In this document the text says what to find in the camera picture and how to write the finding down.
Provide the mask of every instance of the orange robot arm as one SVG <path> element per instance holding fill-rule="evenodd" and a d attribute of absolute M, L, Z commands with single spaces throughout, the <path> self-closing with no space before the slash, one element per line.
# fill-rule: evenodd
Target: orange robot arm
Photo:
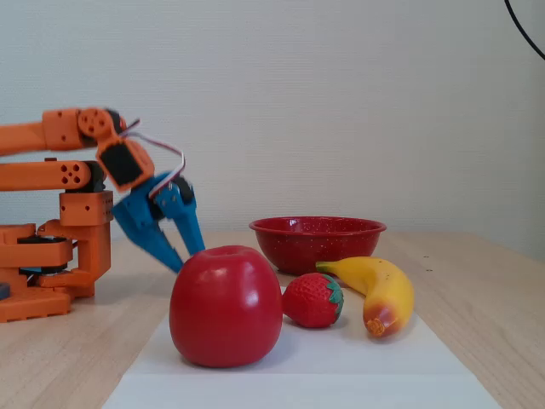
<path fill-rule="evenodd" d="M 0 156 L 96 147 L 100 167 L 116 189 L 125 192 L 148 180 L 155 172 L 153 162 L 142 146 L 120 136 L 126 127 L 116 112 L 106 109 L 46 111 L 39 123 L 0 126 Z M 68 176 L 59 171 L 63 164 L 3 164 L 0 190 L 70 189 L 84 185 L 85 176 L 74 176 L 75 172 Z"/>

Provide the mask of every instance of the toy strawberry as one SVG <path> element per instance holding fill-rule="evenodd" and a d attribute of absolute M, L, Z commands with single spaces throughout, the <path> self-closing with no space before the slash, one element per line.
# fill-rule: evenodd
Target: toy strawberry
<path fill-rule="evenodd" d="M 284 314 L 300 326 L 324 328 L 334 324 L 342 311 L 341 287 L 327 274 L 303 274 L 284 291 Z"/>

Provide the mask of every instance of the paper sheet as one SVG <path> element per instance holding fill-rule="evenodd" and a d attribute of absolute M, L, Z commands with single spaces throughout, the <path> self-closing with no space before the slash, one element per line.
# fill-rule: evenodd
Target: paper sheet
<path fill-rule="evenodd" d="M 363 299 L 345 291 L 341 318 L 325 330 L 284 317 L 260 362 L 228 370 L 186 363 L 165 318 L 105 408 L 498 408 L 477 378 L 416 315 L 401 336 L 373 340 Z"/>

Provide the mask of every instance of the yellow banana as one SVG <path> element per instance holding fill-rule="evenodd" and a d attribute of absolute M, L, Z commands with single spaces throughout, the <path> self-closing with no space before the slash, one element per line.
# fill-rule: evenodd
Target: yellow banana
<path fill-rule="evenodd" d="M 401 331 L 412 315 L 415 291 L 409 278 L 388 260 L 349 257 L 338 262 L 317 262 L 321 273 L 336 275 L 365 296 L 364 324 L 374 337 Z"/>

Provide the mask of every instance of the speckled bowl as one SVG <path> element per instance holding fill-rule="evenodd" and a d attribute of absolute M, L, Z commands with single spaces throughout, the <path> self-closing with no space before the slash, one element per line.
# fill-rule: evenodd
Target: speckled bowl
<path fill-rule="evenodd" d="M 278 270 L 294 275 L 316 271 L 316 262 L 370 256 L 386 225 L 351 217 L 272 217 L 250 223 L 261 251 Z"/>

